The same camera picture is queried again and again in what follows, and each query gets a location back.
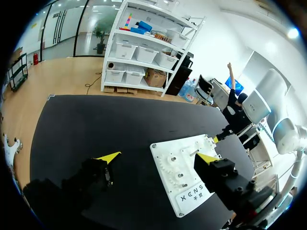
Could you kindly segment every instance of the office chair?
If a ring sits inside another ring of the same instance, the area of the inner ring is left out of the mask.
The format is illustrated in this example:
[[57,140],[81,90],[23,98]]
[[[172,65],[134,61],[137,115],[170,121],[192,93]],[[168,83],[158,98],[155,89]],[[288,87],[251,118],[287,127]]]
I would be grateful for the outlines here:
[[206,105],[212,105],[213,99],[210,96],[212,90],[213,90],[213,85],[210,82],[206,81],[202,77],[202,75],[200,75],[197,86],[195,88],[195,93],[197,94],[197,97],[199,98],[196,104],[201,104],[201,102],[204,102]]

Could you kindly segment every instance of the black table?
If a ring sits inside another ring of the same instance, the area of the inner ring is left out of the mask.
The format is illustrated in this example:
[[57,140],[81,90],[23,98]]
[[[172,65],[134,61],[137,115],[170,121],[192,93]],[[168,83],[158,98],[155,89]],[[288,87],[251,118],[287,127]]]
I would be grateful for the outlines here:
[[[177,218],[149,146],[200,134],[215,136],[227,125],[213,107],[112,96],[56,96],[47,101],[37,123],[30,178],[57,186],[81,162],[121,151],[114,184],[83,211],[91,220],[116,229],[220,229],[231,217],[217,195]],[[216,152],[236,163],[247,179],[254,173],[238,137],[217,144]]]

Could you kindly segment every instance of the water bottle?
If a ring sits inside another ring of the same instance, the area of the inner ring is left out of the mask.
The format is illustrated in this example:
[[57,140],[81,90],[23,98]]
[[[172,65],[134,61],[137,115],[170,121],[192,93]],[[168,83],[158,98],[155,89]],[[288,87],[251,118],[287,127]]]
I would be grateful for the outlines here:
[[192,102],[194,100],[194,98],[196,97],[196,93],[195,93],[195,87],[196,87],[196,83],[195,83],[196,79],[193,80],[192,84],[189,87],[188,92],[186,93],[186,101],[188,102]]
[[180,97],[184,97],[186,95],[186,92],[189,90],[189,87],[191,85],[191,82],[189,81],[189,78],[186,80],[184,85],[182,86],[181,90],[179,91],[178,95]]

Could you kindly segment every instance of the cardboard box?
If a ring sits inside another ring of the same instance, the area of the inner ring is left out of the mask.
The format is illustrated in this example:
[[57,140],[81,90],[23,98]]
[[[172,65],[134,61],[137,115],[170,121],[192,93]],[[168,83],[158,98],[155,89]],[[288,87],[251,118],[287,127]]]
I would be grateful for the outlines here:
[[117,92],[125,92],[125,93],[127,93],[127,88],[117,87]]
[[161,88],[166,81],[167,73],[161,70],[148,68],[144,78],[148,86]]
[[20,57],[20,54],[22,53],[22,51],[23,51],[23,48],[20,47],[20,48],[16,49],[16,50],[12,53],[12,56],[11,56],[9,65],[13,64],[14,61],[16,61],[16,60]]
[[114,87],[113,86],[105,86],[104,92],[114,92]]

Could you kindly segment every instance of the black rack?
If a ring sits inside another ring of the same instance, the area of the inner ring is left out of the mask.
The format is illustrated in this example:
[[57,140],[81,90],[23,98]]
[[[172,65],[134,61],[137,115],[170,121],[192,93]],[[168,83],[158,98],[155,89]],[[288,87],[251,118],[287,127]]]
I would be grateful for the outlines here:
[[[21,66],[15,71],[13,72],[13,67],[19,63],[19,61],[21,61]],[[18,59],[16,59],[14,61],[13,64],[11,64],[11,68],[10,68],[12,75],[10,76],[9,73],[9,80],[10,80],[10,86],[11,86],[11,90],[13,92],[16,92],[19,87],[24,83],[24,81],[26,79],[28,79],[28,67],[27,67],[27,53],[22,54]],[[18,76],[18,74],[22,72],[23,75],[18,79],[18,81],[15,81],[15,78]]]

